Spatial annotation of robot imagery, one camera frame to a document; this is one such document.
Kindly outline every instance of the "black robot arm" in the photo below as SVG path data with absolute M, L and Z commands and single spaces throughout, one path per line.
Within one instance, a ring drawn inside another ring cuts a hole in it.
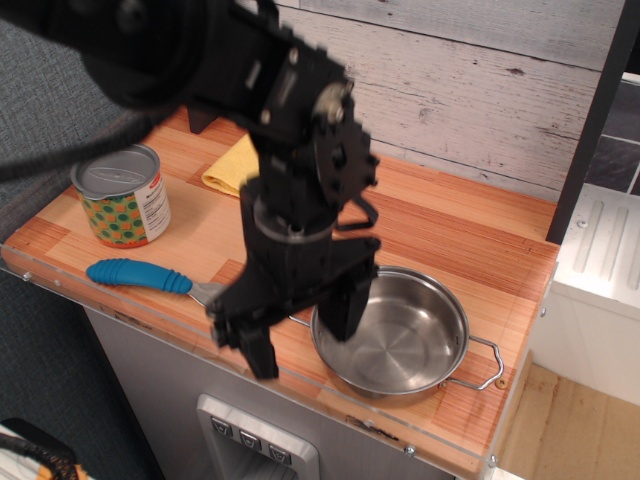
M 287 315 L 318 305 L 338 339 L 355 332 L 380 243 L 332 232 L 347 202 L 365 204 L 378 160 L 343 66 L 281 27 L 271 0 L 257 14 L 231 0 L 0 0 L 0 15 L 79 50 L 118 104 L 183 104 L 249 131 L 260 175 L 240 195 L 247 263 L 207 307 L 220 346 L 273 378 L 269 327 Z

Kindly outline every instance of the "stainless steel pot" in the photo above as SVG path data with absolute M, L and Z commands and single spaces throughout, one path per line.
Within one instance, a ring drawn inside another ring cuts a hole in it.
M 484 390 L 504 371 L 498 346 L 469 335 L 456 297 L 437 280 L 402 267 L 380 267 L 358 330 L 347 342 L 326 329 L 317 308 L 311 335 L 329 368 L 373 398 L 422 392 L 444 381 Z M 479 385 L 451 377 L 469 340 L 492 347 L 498 363 L 498 372 Z

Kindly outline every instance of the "yellow cloth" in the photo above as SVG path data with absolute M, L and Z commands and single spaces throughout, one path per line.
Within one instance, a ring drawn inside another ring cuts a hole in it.
M 205 185 L 228 195 L 240 196 L 240 187 L 258 175 L 258 154 L 245 135 L 202 175 Z

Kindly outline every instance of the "gray fabric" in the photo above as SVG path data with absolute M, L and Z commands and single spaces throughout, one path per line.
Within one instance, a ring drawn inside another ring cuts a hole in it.
M 78 55 L 0 21 L 0 164 L 94 137 L 123 111 Z M 68 169 L 0 183 L 0 241 L 70 184 Z M 0 272 L 0 420 L 68 444 L 98 480 L 156 480 L 77 305 Z
M 77 53 L 0 21 L 0 164 L 77 144 L 116 119 Z
M 98 480 L 156 480 L 96 359 L 82 309 L 4 272 L 0 292 L 0 420 L 41 428 Z

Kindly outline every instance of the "tin can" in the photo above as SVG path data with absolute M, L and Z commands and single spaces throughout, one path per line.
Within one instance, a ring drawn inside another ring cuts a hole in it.
M 76 164 L 71 181 L 93 232 L 110 247 L 145 245 L 169 225 L 171 210 L 160 159 L 146 145 Z

